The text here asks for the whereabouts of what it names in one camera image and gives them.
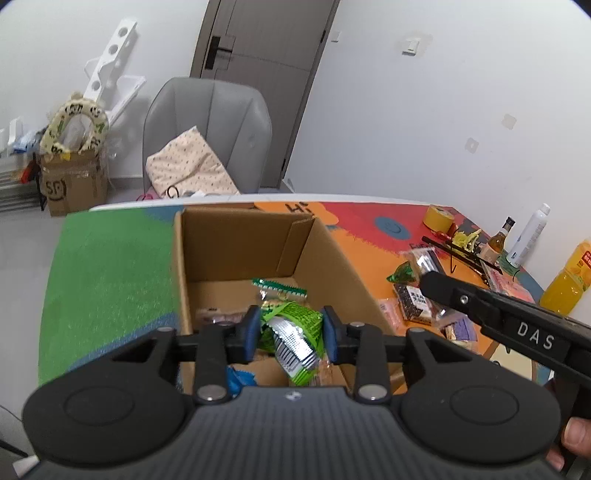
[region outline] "white spray can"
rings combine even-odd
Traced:
[[[546,226],[548,221],[548,214],[550,213],[550,207],[543,203],[542,206],[534,212],[531,216],[530,221],[521,232],[521,235],[513,245],[513,248],[507,253],[507,261],[515,268],[519,267],[527,252],[533,247],[535,241],[542,233],[542,230]]]

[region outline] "door handle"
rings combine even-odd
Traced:
[[[213,64],[216,61],[216,55],[218,51],[224,51],[226,53],[232,53],[231,48],[220,47],[221,37],[214,35],[211,42],[209,43],[209,51],[207,52],[207,58],[205,59],[205,70],[213,70]]]

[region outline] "hand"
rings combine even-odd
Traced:
[[[562,445],[576,455],[591,458],[591,420],[572,417],[561,435]],[[557,470],[562,470],[564,458],[558,447],[553,446],[546,460]]]

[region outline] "green snack package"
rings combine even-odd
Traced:
[[[417,281],[414,277],[413,268],[410,266],[410,262],[405,262],[399,265],[392,275],[386,277],[386,280],[392,283],[413,283]]]
[[[295,385],[307,385],[324,355],[322,314],[289,302],[263,315],[263,323],[259,348],[275,352]]]

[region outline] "door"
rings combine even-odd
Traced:
[[[201,77],[250,85],[265,98],[273,138],[264,187],[277,187],[281,180],[333,4],[335,0],[219,1]]]

